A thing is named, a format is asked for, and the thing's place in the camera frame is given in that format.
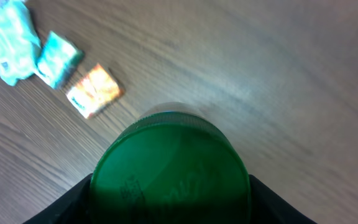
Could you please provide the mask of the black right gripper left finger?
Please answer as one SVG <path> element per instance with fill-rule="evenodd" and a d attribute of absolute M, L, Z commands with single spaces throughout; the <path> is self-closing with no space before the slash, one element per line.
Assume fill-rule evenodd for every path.
<path fill-rule="evenodd" d="M 24 224 L 92 224 L 89 191 L 92 174 Z"/>

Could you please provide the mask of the teal snack packet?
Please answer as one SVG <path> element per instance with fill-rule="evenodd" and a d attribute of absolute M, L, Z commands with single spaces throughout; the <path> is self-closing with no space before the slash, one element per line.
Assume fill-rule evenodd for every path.
<path fill-rule="evenodd" d="M 0 7 L 0 77 L 9 86 L 25 80 L 37 70 L 41 52 L 30 11 L 22 1 Z"/>

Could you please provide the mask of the small green white sachet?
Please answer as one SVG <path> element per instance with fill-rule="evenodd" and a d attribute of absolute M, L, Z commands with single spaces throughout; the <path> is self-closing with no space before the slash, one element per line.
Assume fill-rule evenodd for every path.
<path fill-rule="evenodd" d="M 84 53 L 74 43 L 50 31 L 37 61 L 37 75 L 49 87 L 61 88 L 77 68 Z"/>

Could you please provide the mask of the small orange sachet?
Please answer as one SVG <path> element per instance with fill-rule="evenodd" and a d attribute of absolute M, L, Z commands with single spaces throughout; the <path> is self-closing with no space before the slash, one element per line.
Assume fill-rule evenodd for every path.
<path fill-rule="evenodd" d="M 79 114 L 89 119 L 123 94 L 124 87 L 109 70 L 97 63 L 66 96 Z"/>

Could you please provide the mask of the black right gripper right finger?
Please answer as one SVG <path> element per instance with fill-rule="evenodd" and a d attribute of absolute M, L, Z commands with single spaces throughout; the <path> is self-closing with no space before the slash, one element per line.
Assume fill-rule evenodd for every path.
<path fill-rule="evenodd" d="M 277 195 L 253 175 L 251 191 L 251 224 L 316 224 Z"/>

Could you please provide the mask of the green lid seasoning jar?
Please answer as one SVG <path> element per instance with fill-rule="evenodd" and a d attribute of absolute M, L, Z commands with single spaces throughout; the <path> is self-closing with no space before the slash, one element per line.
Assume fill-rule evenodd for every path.
<path fill-rule="evenodd" d="M 93 223 L 249 223 L 250 181 L 225 135 L 187 105 L 156 106 L 99 160 Z"/>

